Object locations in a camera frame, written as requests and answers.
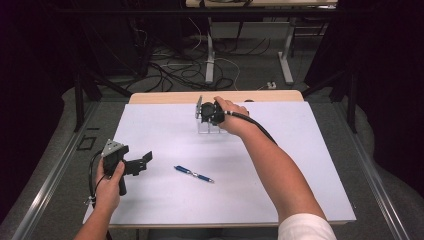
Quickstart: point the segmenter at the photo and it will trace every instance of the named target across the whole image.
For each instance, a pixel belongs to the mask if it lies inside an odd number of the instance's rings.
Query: blue pen
[[[214,180],[212,180],[212,179],[210,179],[210,178],[208,178],[208,177],[205,177],[205,176],[203,176],[203,175],[200,175],[200,174],[198,174],[198,173],[192,172],[192,171],[188,170],[187,168],[184,168],[184,167],[181,167],[181,166],[174,166],[174,168],[175,168],[177,171],[180,171],[180,172],[183,172],[183,173],[189,174],[189,175],[191,175],[191,176],[193,176],[193,177],[195,177],[195,178],[201,179],[201,180],[203,180],[203,181],[210,182],[210,183],[214,183],[214,182],[215,182]]]

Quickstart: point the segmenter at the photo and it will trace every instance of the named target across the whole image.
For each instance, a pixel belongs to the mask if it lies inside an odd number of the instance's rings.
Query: white sleeve
[[[313,214],[300,213],[288,217],[278,227],[278,240],[331,239],[335,240],[330,224]]]

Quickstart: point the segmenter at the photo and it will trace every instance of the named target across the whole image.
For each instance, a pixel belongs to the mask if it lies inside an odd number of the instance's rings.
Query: table
[[[200,0],[186,0],[187,7],[200,7]],[[219,3],[212,1],[204,1],[207,8],[224,8],[224,7],[242,7],[244,2],[240,3]],[[254,0],[249,7],[305,7],[305,6],[322,6],[335,5],[337,0]],[[290,18],[289,22],[244,22],[243,31],[238,35],[238,22],[212,22],[209,18],[210,34],[208,34],[208,61],[206,67],[206,83],[213,82],[213,69],[215,52],[213,49],[214,38],[273,38],[282,39],[284,41],[283,51],[278,52],[278,59],[283,71],[286,84],[293,85],[293,77],[287,62],[287,56],[290,49],[291,41],[296,26],[296,18]]]
[[[312,160],[300,160],[297,164],[330,223],[356,219],[309,104],[302,101],[300,92],[139,93],[134,94],[126,105],[114,140],[128,144],[130,152],[126,154],[126,160],[139,158],[150,150],[153,160],[140,176],[125,177],[128,193],[121,198],[110,227],[277,225],[276,210],[241,140],[228,133],[197,133],[194,110],[200,95],[204,102],[220,95],[247,106],[251,116],[267,128],[280,146],[287,146],[283,148],[293,158]],[[255,102],[244,103],[247,99]],[[278,106],[272,118],[267,106]],[[283,120],[283,124],[276,124],[277,129],[283,126],[278,131],[269,124],[276,122],[275,119]],[[310,151],[295,150],[300,140],[313,146]],[[307,152],[309,156],[305,157],[303,154]],[[215,183],[175,171],[173,166],[176,165],[204,174]],[[85,219],[91,211],[89,207]]]

